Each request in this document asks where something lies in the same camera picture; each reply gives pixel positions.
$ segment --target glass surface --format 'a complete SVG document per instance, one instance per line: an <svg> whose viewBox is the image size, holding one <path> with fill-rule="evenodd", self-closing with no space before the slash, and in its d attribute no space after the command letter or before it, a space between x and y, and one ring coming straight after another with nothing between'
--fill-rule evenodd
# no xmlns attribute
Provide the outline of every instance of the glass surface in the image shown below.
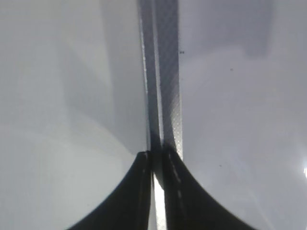
<svg viewBox="0 0 307 230"><path fill-rule="evenodd" d="M137 4L2 0L0 31L0 229L66 229L147 148Z"/></svg>
<svg viewBox="0 0 307 230"><path fill-rule="evenodd" d="M307 2L180 0L183 157L260 230L307 224Z"/></svg>

